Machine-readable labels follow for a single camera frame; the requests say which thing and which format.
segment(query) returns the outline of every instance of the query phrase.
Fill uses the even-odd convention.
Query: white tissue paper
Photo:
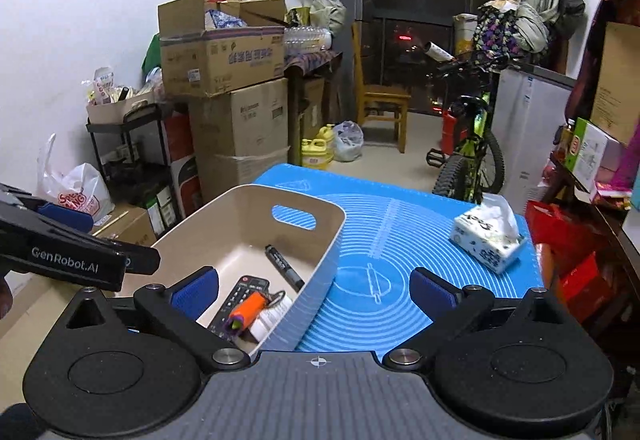
[[[482,196],[481,205],[454,220],[449,239],[496,274],[516,260],[526,241],[509,202],[489,194]]]

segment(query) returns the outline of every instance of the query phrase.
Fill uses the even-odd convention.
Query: white refrigerator
[[[538,66],[518,64],[500,74],[492,133],[504,156],[500,194],[513,211],[524,214],[528,200],[544,194],[538,184],[564,121],[564,106],[574,79]]]

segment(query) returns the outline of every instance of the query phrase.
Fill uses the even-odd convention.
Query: blue silicone mat
[[[422,330],[431,321],[409,297],[409,274],[417,266],[458,287],[482,285],[498,297],[522,297],[542,285],[530,240],[500,276],[449,241],[453,219],[469,203],[292,165],[274,166],[255,183],[332,201],[347,214],[334,285],[299,351],[373,350],[381,357]],[[284,207],[274,215],[312,224],[309,215]],[[516,219],[528,237],[524,218]]]

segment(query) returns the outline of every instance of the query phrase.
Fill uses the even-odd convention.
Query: black circular cover
[[[528,321],[446,344],[436,357],[433,382],[444,404],[480,429],[512,438],[556,438],[580,431],[597,416],[612,370],[583,331]]]
[[[56,431],[80,438],[132,435],[178,414],[200,387],[195,360],[171,341],[78,331],[82,340],[49,351],[24,377],[29,406]]]

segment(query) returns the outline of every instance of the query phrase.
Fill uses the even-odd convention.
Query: orange marker pen
[[[231,311],[225,323],[225,331],[230,335],[238,335],[254,323],[269,302],[260,292],[252,293]]]

